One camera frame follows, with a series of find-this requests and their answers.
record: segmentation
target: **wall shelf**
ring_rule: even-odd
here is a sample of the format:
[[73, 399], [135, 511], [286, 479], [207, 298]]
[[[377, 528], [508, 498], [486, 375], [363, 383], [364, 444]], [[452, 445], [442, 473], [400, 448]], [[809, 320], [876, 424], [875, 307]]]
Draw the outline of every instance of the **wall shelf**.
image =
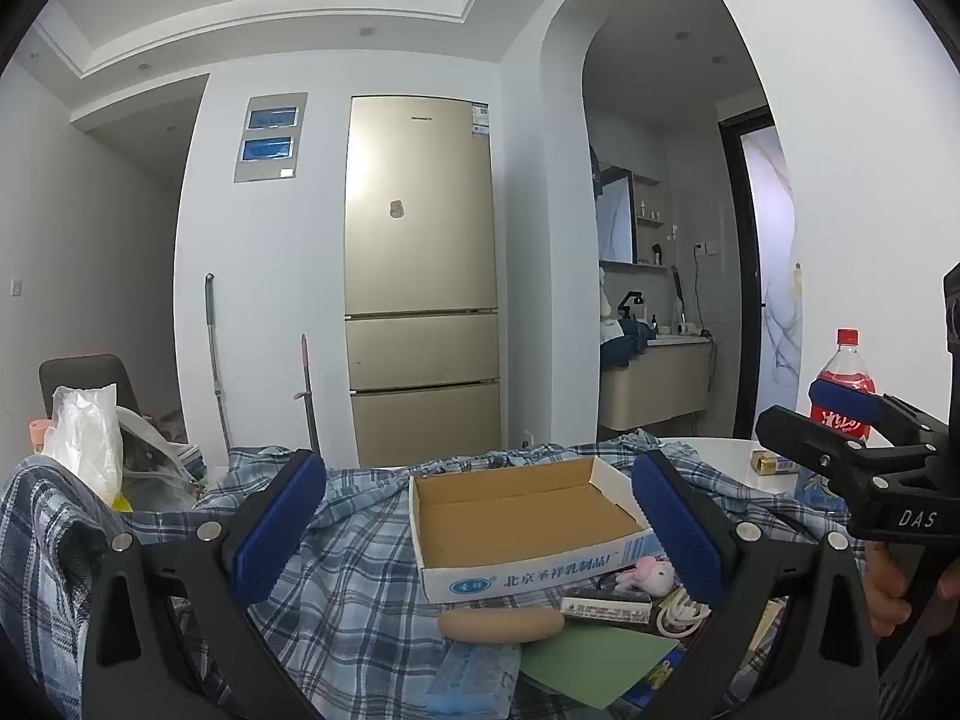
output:
[[610, 269], [611, 271], [616, 271], [617, 269], [622, 269], [623, 271], [653, 271], [656, 274], [665, 274], [667, 271], [666, 265], [647, 265], [646, 263], [615, 263], [608, 260], [601, 260], [600, 266], [604, 269]]
[[663, 227], [664, 223], [655, 218], [646, 218], [646, 217], [634, 217], [637, 220], [637, 224], [643, 227]]

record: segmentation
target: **hand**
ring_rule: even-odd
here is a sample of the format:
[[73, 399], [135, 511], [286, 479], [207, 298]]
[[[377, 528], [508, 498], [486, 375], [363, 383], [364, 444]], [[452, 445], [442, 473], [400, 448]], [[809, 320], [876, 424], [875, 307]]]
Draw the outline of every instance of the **hand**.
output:
[[[867, 542], [867, 571], [863, 577], [863, 590], [867, 596], [870, 625], [879, 637], [889, 637], [897, 625], [910, 618], [910, 605], [901, 600], [906, 594], [907, 581], [904, 572], [894, 563], [883, 544]], [[938, 595], [945, 601], [960, 598], [960, 560], [944, 571], [937, 586]], [[944, 632], [953, 624], [954, 614], [945, 617], [934, 632]]]

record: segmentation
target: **blue plaid cloth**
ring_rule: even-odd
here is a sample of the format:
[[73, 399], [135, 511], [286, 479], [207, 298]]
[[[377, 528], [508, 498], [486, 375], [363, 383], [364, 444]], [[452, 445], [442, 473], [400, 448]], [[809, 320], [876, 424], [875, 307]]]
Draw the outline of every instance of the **blue plaid cloth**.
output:
[[[251, 619], [330, 720], [424, 717], [422, 696], [446, 644], [437, 630], [440, 608], [427, 602], [419, 586], [406, 494], [411, 474], [464, 473], [583, 456], [627, 470], [635, 455], [657, 446], [731, 518], [754, 522], [768, 536], [817, 541], [827, 531], [843, 531], [837, 519], [746, 488], [699, 461], [689, 446], [658, 442], [644, 432], [597, 445], [544, 445], [414, 469], [332, 470], [323, 504], [299, 551], [271, 597], [250, 608]], [[142, 543], [185, 538], [210, 514], [231, 514], [250, 493], [265, 488], [289, 455], [278, 447], [233, 450], [221, 483], [192, 511], [172, 514], [112, 512], [46, 458], [33, 457], [17, 467], [0, 500], [0, 623], [64, 717], [80, 716], [92, 578], [112, 537], [126, 531]], [[862, 559], [862, 545], [854, 544]], [[474, 603], [559, 605], [562, 594], [554, 587]], [[229, 706], [229, 689], [210, 662], [189, 604], [179, 607], [179, 621], [205, 686]], [[762, 648], [731, 686], [729, 701], [749, 693], [761, 663]], [[636, 709], [618, 702], [604, 716], [636, 715]], [[512, 717], [586, 718], [597, 712], [521, 682]]]

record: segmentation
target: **blue panel window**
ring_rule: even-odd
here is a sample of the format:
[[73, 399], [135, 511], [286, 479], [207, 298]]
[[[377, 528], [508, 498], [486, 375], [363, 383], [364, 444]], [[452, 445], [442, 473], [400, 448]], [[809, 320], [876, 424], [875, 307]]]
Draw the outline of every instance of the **blue panel window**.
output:
[[293, 138], [260, 138], [244, 141], [243, 161], [257, 162], [261, 159], [286, 159], [293, 154]]
[[247, 129], [292, 127], [294, 124], [296, 124], [296, 105], [289, 108], [262, 108], [250, 112], [250, 125]]

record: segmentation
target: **red bottle label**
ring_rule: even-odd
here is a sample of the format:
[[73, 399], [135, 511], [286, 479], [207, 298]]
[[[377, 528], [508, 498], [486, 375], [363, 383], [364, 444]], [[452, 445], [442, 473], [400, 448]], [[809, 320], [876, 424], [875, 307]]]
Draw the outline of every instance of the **red bottle label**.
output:
[[[837, 384], [848, 386], [850, 389], [865, 389], [867, 392], [877, 391], [877, 388], [874, 386], [874, 380], [869, 376], [864, 376], [862, 373], [843, 374], [825, 371], [820, 374], [819, 378], [837, 382]], [[843, 416], [841, 413], [829, 412], [828, 410], [821, 409], [819, 406], [813, 406], [810, 409], [810, 418], [814, 422], [819, 422], [827, 425], [827, 427], [832, 427], [834, 430], [846, 433], [852, 439], [867, 440], [867, 437], [870, 436], [870, 425], [857, 422], [855, 419]]]

